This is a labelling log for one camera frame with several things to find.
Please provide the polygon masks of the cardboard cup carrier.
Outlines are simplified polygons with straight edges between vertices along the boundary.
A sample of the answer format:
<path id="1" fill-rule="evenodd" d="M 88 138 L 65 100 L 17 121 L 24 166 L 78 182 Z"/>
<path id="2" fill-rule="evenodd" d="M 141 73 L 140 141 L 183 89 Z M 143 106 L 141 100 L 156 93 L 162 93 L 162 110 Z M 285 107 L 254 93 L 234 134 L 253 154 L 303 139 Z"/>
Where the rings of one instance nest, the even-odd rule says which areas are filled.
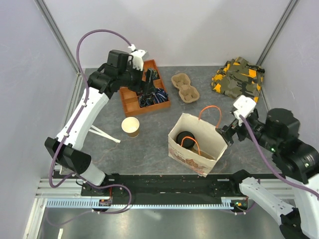
<path id="1" fill-rule="evenodd" d="M 199 152 L 198 149 L 195 148 L 195 147 L 193 147 L 193 148 L 191 149 L 191 151 L 194 152 L 194 153 L 196 153 L 196 154 L 198 154 L 199 156 L 202 156 L 202 157 L 207 158 L 207 159 L 209 159 L 209 160 L 215 160 L 211 155 L 207 154 L 207 153 L 204 152 L 204 151 L 200 151 L 200 152 Z"/>
<path id="2" fill-rule="evenodd" d="M 171 82 L 178 89 L 178 94 L 184 103 L 190 104 L 200 97 L 198 90 L 191 85 L 189 76 L 185 73 L 173 75 Z"/>

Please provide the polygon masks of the white paper takeout bag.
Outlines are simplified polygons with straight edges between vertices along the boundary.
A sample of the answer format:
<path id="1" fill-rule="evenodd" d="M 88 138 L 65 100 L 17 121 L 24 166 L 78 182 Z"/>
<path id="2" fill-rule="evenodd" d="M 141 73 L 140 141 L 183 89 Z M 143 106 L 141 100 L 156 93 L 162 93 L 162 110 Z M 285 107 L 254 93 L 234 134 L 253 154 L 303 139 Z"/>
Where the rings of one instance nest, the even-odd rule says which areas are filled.
<path id="1" fill-rule="evenodd" d="M 220 112 L 216 126 L 201 118 L 203 112 L 209 108 L 216 108 Z M 227 143 L 215 130 L 219 128 L 221 118 L 221 109 L 215 105 L 203 108 L 198 116 L 182 113 L 168 134 L 168 156 L 193 170 L 199 176 L 206 177 L 227 149 Z M 199 156 L 192 152 L 191 149 L 186 149 L 178 145 L 175 142 L 175 138 L 181 131 L 191 132 L 195 136 L 194 147 L 197 148 L 199 152 L 204 151 L 211 155 L 215 160 L 209 160 Z"/>

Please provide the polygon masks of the black plastic cup lid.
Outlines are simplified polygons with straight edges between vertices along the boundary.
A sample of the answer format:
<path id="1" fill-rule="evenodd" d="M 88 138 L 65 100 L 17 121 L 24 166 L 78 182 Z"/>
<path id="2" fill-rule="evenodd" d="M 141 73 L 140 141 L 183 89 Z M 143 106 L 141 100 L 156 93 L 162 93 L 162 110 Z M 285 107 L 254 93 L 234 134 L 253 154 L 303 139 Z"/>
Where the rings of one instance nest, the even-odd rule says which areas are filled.
<path id="1" fill-rule="evenodd" d="M 181 131 L 177 134 L 175 142 L 186 149 L 192 149 L 195 146 L 195 136 L 189 131 Z"/>

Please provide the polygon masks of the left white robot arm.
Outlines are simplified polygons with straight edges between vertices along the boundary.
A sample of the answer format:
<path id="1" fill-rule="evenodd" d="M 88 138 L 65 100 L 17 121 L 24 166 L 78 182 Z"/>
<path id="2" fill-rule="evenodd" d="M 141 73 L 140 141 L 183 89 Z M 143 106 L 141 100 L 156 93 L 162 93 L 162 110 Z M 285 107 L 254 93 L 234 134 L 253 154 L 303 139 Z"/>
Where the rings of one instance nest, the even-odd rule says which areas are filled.
<path id="1" fill-rule="evenodd" d="M 55 138 L 48 137 L 44 143 L 54 163 L 92 183 L 92 190 L 99 196 L 109 192 L 106 174 L 81 149 L 100 110 L 121 87 L 144 94 L 155 90 L 152 71 L 144 71 L 146 54 L 145 50 L 111 50 L 107 62 L 89 76 L 82 100 L 67 124 Z"/>

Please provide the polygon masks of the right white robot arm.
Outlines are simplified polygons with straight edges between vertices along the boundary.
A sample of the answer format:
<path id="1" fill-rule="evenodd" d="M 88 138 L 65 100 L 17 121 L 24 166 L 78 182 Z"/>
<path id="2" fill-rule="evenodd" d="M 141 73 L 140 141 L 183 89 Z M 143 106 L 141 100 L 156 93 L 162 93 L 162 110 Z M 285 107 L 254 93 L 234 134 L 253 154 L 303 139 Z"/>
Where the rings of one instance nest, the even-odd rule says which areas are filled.
<path id="1" fill-rule="evenodd" d="M 319 153 L 299 139 L 300 121 L 290 110 L 271 109 L 266 121 L 260 122 L 257 110 L 247 118 L 240 116 L 229 126 L 216 131 L 228 145 L 233 135 L 239 141 L 251 140 L 275 177 L 290 185 L 295 197 L 291 206 L 257 183 L 246 170 L 230 177 L 228 190 L 252 199 L 279 225 L 286 239 L 319 237 Z"/>

